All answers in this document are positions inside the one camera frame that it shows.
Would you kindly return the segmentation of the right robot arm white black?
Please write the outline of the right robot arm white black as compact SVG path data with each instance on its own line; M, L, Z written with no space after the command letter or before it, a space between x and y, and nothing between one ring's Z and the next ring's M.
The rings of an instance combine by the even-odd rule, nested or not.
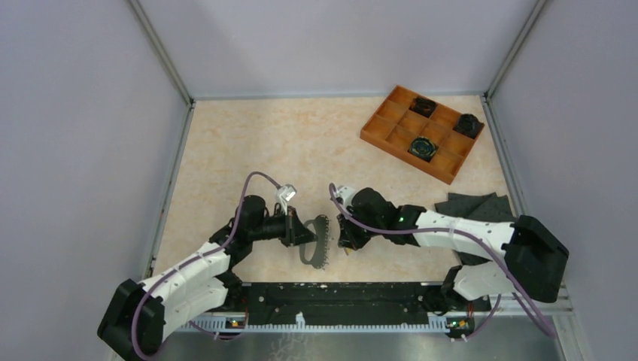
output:
M417 205L396 206L369 187L330 184L329 192L339 211L342 248L360 250L380 236L395 245L445 248L485 259L449 271L441 299L451 310L496 294L518 293L546 304L558 299L570 252L535 217L469 220Z

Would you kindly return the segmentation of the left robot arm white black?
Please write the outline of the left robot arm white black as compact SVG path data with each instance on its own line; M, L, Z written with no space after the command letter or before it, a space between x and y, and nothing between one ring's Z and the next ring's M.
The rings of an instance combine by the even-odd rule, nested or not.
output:
M255 241L278 239L285 247L313 242L315 234L292 206L269 212L259 196L245 196L235 216L196 252L164 272L115 290L97 336L124 360L149 360L169 336L200 314L231 311L241 301L241 281L232 268Z

